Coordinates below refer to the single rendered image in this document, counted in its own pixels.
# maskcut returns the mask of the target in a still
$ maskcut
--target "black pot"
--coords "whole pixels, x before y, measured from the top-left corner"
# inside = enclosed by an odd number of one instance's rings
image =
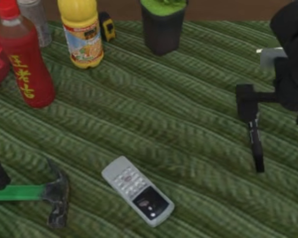
[[[186,7],[168,16],[154,15],[142,4],[141,9],[145,45],[157,56],[178,49]]]

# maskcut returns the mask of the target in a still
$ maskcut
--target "green handle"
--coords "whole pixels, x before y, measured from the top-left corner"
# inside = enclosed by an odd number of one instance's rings
[[[0,201],[42,200],[45,185],[8,185],[0,190]]]

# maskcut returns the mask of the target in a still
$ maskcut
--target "potted plant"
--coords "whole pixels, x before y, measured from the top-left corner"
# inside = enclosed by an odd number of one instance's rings
[[[179,47],[188,0],[140,0],[145,45],[158,56]]]

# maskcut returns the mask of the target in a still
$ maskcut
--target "remote control screen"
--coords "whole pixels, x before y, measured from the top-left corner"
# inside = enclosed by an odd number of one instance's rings
[[[153,188],[146,188],[139,194],[133,203],[148,217],[149,220],[157,218],[169,205],[161,195]]]

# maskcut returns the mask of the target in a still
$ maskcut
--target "green plant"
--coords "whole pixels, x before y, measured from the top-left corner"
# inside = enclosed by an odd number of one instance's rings
[[[171,15],[186,6],[186,0],[140,0],[141,4],[152,14]]]

